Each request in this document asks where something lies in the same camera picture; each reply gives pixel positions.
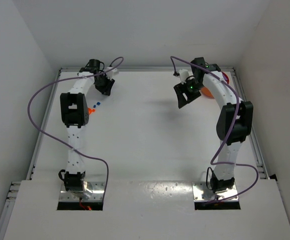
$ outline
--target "white wall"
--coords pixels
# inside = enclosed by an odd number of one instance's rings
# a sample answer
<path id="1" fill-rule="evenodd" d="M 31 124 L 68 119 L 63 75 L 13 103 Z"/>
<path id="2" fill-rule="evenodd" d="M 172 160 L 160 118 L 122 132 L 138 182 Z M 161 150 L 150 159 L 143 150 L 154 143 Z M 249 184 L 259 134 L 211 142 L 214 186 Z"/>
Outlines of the white wall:
<path id="1" fill-rule="evenodd" d="M 170 55 L 233 66 L 269 0 L 13 0 L 54 65 L 90 58 L 170 66 Z"/>
<path id="2" fill-rule="evenodd" d="M 37 131 L 26 106 L 36 89 L 56 75 L 11 0 L 0 0 L 0 214 L 11 181 L 26 177 Z M 41 123 L 49 93 L 33 106 Z"/>
<path id="3" fill-rule="evenodd" d="M 273 0 L 240 65 L 254 125 L 290 220 L 290 0 Z"/>

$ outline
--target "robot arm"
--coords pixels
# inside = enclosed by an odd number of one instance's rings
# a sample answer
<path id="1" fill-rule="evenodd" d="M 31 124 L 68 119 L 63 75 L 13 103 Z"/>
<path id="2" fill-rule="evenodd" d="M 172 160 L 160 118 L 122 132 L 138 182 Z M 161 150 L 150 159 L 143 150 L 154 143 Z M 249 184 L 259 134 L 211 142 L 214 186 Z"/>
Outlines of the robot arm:
<path id="1" fill-rule="evenodd" d="M 89 112 L 85 95 L 94 84 L 97 90 L 109 96 L 115 82 L 112 78 L 118 74 L 118 70 L 114 69 L 97 77 L 87 77 L 102 71 L 100 63 L 96 59 L 89 60 L 86 67 L 81 68 L 78 73 L 78 76 L 83 78 L 77 80 L 69 92 L 60 95 L 61 118 L 66 125 L 68 143 L 73 146 L 73 149 L 68 150 L 66 170 L 59 172 L 59 177 L 64 181 L 66 191 L 83 192 L 85 190 L 84 160 L 81 155 L 74 151 L 84 152 L 86 142 L 85 132 L 89 121 Z"/>
<path id="2" fill-rule="evenodd" d="M 192 63 L 209 69 L 209 71 L 217 75 L 220 80 L 194 67 L 192 67 L 193 76 L 189 76 L 188 71 L 185 69 L 179 70 L 180 83 L 174 86 L 178 98 L 178 107 L 182 108 L 201 96 L 199 92 L 200 89 L 202 87 L 207 87 L 221 109 L 221 114 L 217 123 L 217 135 L 222 142 L 233 119 L 237 103 L 236 97 L 229 88 L 221 83 L 221 81 L 224 81 L 224 78 L 220 68 L 216 64 L 205 65 L 203 57 L 194 59 Z M 231 188 L 234 185 L 234 167 L 238 151 L 242 142 L 245 141 L 246 137 L 251 132 L 252 115 L 252 103 L 249 101 L 244 102 L 240 99 L 240 110 L 234 129 L 218 155 L 219 163 L 227 162 L 233 164 L 216 165 L 210 181 L 214 193 Z"/>

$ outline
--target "red object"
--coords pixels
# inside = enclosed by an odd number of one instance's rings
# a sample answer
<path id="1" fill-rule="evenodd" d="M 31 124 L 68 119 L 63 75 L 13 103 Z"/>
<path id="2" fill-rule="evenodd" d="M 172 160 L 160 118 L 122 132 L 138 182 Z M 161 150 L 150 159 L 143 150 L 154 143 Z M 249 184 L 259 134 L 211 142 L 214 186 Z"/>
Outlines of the red object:
<path id="1" fill-rule="evenodd" d="M 224 76 L 225 81 L 229 84 L 229 77 L 223 71 L 222 71 L 222 73 L 223 73 L 223 76 Z M 212 98 L 212 99 L 214 98 L 214 96 L 211 94 L 211 92 L 209 91 L 209 89 L 206 88 L 206 87 L 203 87 L 201 89 L 201 92 L 202 92 L 203 95 L 205 95 L 205 96 L 207 96 L 209 98 Z"/>

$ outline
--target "wall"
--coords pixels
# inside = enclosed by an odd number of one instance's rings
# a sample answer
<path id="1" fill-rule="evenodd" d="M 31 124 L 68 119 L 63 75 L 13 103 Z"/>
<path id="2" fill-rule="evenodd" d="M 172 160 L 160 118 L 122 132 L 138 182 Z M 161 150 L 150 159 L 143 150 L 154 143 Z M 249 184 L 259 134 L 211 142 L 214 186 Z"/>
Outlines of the wall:
<path id="1" fill-rule="evenodd" d="M 233 66 L 269 0 L 13 0 L 56 67 L 90 58 L 170 66 L 170 55 Z"/>
<path id="2" fill-rule="evenodd" d="M 27 118 L 27 102 L 55 75 L 13 2 L 0 0 L 0 214 L 10 182 L 26 177 L 38 136 Z M 46 91 L 33 106 L 38 123 L 48 96 Z"/>
<path id="3" fill-rule="evenodd" d="M 254 125 L 290 220 L 290 0 L 273 0 L 240 64 Z"/>

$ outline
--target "white tabletop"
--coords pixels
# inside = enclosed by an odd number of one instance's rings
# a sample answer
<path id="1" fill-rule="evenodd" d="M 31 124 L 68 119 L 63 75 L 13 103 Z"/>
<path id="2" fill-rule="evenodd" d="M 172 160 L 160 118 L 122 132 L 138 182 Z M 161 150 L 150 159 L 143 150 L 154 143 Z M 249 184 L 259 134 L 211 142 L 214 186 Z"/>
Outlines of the white tabletop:
<path id="1" fill-rule="evenodd" d="M 63 72 L 60 78 L 75 75 Z M 33 178 L 21 184 L 5 240 L 290 240 L 273 180 L 261 180 L 242 195 L 241 210 L 194 210 L 190 182 L 205 178 L 219 147 L 220 109 L 214 100 L 201 96 L 178 109 L 173 86 L 179 79 L 172 72 L 121 72 L 115 79 L 111 96 L 93 86 L 86 96 L 89 107 L 101 102 L 87 125 L 85 153 L 109 164 L 103 211 L 56 210 L 61 185 L 57 174 L 66 167 L 67 148 L 44 136 Z M 63 140 L 67 134 L 59 96 L 73 84 L 57 86 L 45 128 Z M 248 139 L 237 162 L 256 165 Z M 105 180 L 103 163 L 85 163 L 88 178 Z M 241 191 L 255 173 L 237 167 L 235 178 Z"/>

